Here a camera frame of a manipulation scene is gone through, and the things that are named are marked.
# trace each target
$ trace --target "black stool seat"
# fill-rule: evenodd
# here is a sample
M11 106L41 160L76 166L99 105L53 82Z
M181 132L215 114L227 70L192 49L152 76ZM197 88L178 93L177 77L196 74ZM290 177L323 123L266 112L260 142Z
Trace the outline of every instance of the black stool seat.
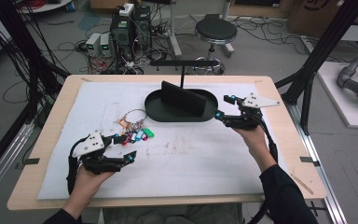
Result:
M196 36L209 43L227 44L237 36L237 28L229 21L204 19L196 24Z

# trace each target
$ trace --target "black pole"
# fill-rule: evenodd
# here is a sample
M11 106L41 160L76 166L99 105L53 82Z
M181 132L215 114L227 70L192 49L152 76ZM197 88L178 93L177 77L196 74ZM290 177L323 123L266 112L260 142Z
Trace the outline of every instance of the black pole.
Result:
M335 18L331 21L326 31L320 38L315 49L312 51L304 65L290 77L275 83L277 88L292 82L286 93L282 95L283 100L289 105L295 105L298 97L304 90L308 90L303 98L303 110L301 111L301 127L308 133L308 116L310 112L310 97L312 82L319 68L325 62L331 51L348 31L358 16L358 0L346 0L341 6Z

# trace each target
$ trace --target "cardboard box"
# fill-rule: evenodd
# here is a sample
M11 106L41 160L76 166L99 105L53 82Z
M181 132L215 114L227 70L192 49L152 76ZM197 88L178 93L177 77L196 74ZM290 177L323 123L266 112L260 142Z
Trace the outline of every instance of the cardboard box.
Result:
M321 37L340 6L337 1L296 1L287 21L290 33Z
M113 9L115 7L124 6L126 3L131 3L130 0L89 0L91 8L108 8Z

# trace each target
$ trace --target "black sleeve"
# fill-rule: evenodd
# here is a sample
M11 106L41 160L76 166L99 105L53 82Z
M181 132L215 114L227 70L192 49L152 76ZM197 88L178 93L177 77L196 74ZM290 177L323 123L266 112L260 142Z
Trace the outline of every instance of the black sleeve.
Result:
M275 224L318 223L296 183L279 165L269 167L260 179Z
M43 224L81 224L65 210L60 209L56 214L46 220Z

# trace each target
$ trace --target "green object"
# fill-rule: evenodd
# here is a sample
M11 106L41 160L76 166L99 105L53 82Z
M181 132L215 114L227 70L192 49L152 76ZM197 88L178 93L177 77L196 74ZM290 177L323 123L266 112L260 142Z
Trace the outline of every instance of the green object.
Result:
M152 133L150 129L144 129L144 133L147 135L147 137L154 137L154 133Z

